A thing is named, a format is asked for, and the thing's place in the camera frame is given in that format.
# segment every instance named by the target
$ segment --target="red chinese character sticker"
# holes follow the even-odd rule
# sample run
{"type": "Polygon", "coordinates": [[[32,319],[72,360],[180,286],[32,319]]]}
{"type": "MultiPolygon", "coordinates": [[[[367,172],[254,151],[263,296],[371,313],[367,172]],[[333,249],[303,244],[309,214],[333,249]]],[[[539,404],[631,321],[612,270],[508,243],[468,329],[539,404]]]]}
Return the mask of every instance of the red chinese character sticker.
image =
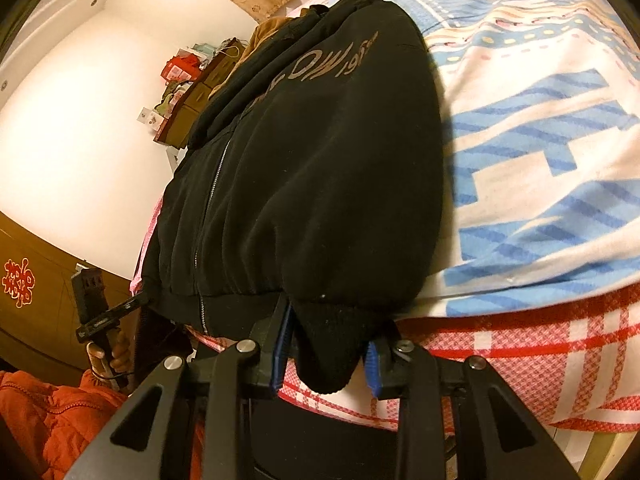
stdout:
{"type": "Polygon", "coordinates": [[[31,269],[27,269],[29,261],[27,258],[22,259],[22,265],[18,265],[12,260],[9,260],[4,264],[4,270],[6,276],[2,279],[2,286],[4,286],[4,293],[11,296],[12,300],[17,300],[15,306],[22,308],[25,305],[31,304],[33,299],[33,285],[36,284],[36,279],[33,277],[31,269]]]}

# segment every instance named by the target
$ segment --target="metal screw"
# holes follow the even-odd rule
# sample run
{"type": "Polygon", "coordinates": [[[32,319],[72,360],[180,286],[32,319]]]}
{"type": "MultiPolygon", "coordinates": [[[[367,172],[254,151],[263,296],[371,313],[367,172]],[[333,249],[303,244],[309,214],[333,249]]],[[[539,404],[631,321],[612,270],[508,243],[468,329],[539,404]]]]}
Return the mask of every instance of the metal screw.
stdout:
{"type": "Polygon", "coordinates": [[[238,342],[236,348],[242,354],[253,352],[255,350],[255,341],[252,341],[251,339],[242,339],[242,341],[238,342]]]}
{"type": "Polygon", "coordinates": [[[182,358],[177,355],[170,355],[164,360],[164,367],[167,370],[177,370],[182,366],[182,358]]]}
{"type": "Polygon", "coordinates": [[[408,354],[409,352],[413,352],[415,345],[409,341],[408,339],[401,339],[396,343],[396,350],[402,352],[403,354],[408,354]]]}
{"type": "Polygon", "coordinates": [[[473,370],[484,370],[486,368],[486,359],[479,355],[472,355],[469,358],[469,366],[471,366],[473,370]]]}

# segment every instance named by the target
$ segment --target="red plaid fabric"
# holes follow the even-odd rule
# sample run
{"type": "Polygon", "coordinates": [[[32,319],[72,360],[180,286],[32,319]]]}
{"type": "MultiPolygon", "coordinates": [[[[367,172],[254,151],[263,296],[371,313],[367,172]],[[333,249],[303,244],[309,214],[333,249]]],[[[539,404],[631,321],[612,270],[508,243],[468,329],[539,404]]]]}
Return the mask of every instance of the red plaid fabric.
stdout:
{"type": "MultiPolygon", "coordinates": [[[[142,249],[156,227],[158,202],[142,249]]],[[[131,283],[140,287],[140,269],[131,283]]],[[[566,430],[640,430],[640,283],[595,298],[537,310],[467,318],[398,322],[402,336],[432,354],[486,357],[543,424],[566,430]]],[[[233,341],[192,331],[221,351],[233,341]]],[[[340,392],[319,395],[287,364],[280,397],[306,410],[355,424],[396,430],[398,401],[377,401],[359,366],[340,392]]],[[[444,404],[446,430],[450,407],[444,404]]]]}

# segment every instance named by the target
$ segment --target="black hoodie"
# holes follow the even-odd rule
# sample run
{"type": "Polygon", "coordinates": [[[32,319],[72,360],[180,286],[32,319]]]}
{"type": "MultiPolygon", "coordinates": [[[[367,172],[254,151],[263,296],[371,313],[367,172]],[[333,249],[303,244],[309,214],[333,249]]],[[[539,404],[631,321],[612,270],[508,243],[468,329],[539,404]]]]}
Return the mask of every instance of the black hoodie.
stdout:
{"type": "Polygon", "coordinates": [[[242,339],[281,293],[298,375],[329,393],[416,296],[442,208],[430,59],[383,0],[314,6],[201,113],[142,267],[153,309],[242,339]]]}

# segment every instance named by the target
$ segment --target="red puffer jacket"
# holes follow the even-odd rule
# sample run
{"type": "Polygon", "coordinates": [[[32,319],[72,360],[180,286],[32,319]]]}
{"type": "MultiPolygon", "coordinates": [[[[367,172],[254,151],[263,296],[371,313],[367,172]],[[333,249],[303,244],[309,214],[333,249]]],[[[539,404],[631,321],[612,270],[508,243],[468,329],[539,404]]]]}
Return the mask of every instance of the red puffer jacket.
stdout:
{"type": "MultiPolygon", "coordinates": [[[[25,372],[0,372],[0,416],[42,480],[63,480],[126,399],[101,386],[90,370],[79,388],[43,383],[25,372]]],[[[201,446],[199,424],[191,479],[200,478],[201,446]]]]}

